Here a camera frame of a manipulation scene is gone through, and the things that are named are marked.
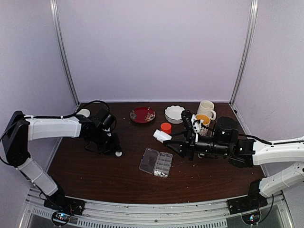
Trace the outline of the white bottle cap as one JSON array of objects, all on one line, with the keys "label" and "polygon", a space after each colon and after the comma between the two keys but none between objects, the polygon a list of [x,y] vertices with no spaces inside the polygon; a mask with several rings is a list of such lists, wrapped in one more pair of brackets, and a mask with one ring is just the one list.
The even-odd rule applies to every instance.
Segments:
[{"label": "white bottle cap", "polygon": [[115,153],[116,157],[121,157],[122,154],[123,154],[122,152],[116,152],[116,153]]}]

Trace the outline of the small white pill bottle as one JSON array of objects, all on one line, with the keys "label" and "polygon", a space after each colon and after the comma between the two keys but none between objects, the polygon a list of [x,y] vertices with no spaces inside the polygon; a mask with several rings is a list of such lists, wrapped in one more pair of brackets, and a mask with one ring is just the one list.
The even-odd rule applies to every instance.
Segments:
[{"label": "small white pill bottle", "polygon": [[160,130],[155,130],[153,137],[161,143],[172,139],[172,136]]}]

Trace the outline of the clear pill organizer box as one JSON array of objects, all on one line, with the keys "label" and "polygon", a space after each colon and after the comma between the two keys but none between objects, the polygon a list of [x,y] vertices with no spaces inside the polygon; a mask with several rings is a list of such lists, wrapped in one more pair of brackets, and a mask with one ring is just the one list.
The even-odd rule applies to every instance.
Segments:
[{"label": "clear pill organizer box", "polygon": [[139,165],[139,170],[148,174],[153,174],[155,170],[160,170],[169,176],[172,159],[173,155],[171,153],[158,152],[154,149],[146,148]]}]

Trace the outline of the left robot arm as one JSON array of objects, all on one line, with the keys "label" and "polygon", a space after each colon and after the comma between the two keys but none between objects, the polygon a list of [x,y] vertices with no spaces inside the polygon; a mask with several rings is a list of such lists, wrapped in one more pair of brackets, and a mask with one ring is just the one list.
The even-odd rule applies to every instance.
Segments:
[{"label": "left robot arm", "polygon": [[99,154],[122,156],[119,137],[112,132],[116,118],[107,110],[100,109],[91,115],[82,109],[67,116],[32,116],[21,111],[12,115],[0,140],[6,160],[4,163],[20,171],[35,184],[58,211],[68,207],[64,191],[28,152],[28,142],[45,138],[82,138],[86,145],[94,143]]}]

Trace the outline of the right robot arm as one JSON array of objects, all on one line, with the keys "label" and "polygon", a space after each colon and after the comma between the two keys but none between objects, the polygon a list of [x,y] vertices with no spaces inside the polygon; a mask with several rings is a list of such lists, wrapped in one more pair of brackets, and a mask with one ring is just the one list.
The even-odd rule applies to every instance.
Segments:
[{"label": "right robot arm", "polygon": [[238,123],[226,116],[216,121],[210,136],[201,136],[199,130],[203,127],[202,121],[197,120],[195,116],[185,116],[183,122],[185,130],[177,134],[182,135],[182,138],[174,139],[173,134],[159,130],[153,134],[154,138],[180,157],[193,160],[195,154],[211,158],[221,156],[227,158],[233,166],[240,168],[267,163],[293,163],[272,176],[252,182],[243,201],[246,209],[252,210],[262,199],[304,180],[303,137],[269,142],[255,136],[241,135],[238,132]]}]

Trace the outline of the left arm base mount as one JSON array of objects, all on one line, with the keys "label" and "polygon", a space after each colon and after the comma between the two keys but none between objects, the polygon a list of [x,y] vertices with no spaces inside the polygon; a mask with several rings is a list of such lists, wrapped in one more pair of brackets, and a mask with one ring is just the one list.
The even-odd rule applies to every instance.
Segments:
[{"label": "left arm base mount", "polygon": [[85,208],[85,201],[65,197],[63,202],[52,203],[50,200],[44,201],[44,207],[65,212],[69,215],[82,215]]}]

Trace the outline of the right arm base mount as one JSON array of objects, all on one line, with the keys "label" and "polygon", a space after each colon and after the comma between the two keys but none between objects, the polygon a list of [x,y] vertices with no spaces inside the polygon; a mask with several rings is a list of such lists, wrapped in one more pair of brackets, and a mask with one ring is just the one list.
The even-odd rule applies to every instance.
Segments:
[{"label": "right arm base mount", "polygon": [[250,198],[249,196],[229,199],[227,203],[230,215],[257,210],[268,205],[267,199],[264,197]]}]

